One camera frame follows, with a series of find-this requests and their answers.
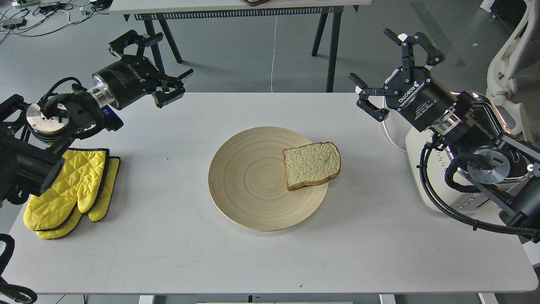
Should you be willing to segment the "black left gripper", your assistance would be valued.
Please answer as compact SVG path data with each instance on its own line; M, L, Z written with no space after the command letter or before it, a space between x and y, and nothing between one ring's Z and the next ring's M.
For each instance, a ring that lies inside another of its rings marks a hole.
M160 73L148 58L143 57L147 47L156 46L162 39L162 33L139 35L137 31L129 30L109 43L110 54L121 59L92 76L96 84L104 84L109 90L114 109L123 110L147 94L151 94L160 109L183 97L186 92L184 81L193 75L194 69L171 77ZM125 56L124 50L131 45L137 45L136 55Z

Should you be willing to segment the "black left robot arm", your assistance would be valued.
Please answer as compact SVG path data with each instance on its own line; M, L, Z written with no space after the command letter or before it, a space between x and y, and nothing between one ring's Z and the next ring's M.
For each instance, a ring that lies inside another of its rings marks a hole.
M30 195L50 189L64 167L62 154L75 140L123 126L115 110L146 95L158 108L182 98L194 70L168 76L144 54L162 39L162 33L139 35L129 30L110 42L109 52L119 60L93 73L92 88L66 77L35 103L18 94L1 103L2 201L21 205Z

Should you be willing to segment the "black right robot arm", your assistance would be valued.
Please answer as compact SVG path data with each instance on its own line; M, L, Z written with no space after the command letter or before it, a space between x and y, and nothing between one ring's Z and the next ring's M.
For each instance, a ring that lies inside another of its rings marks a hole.
M357 106L376 121L397 111L417 131L431 130L417 168L428 199L449 217L495 233L519 235L539 242L539 150L513 136L496 106L473 92L450 92L430 75L444 54L421 32L409 36L384 29L401 48L402 65L370 88L355 73ZM448 148L453 156L444 173L445 184L461 193L481 192L501 208L503 225L473 219L446 204L428 177L432 150Z

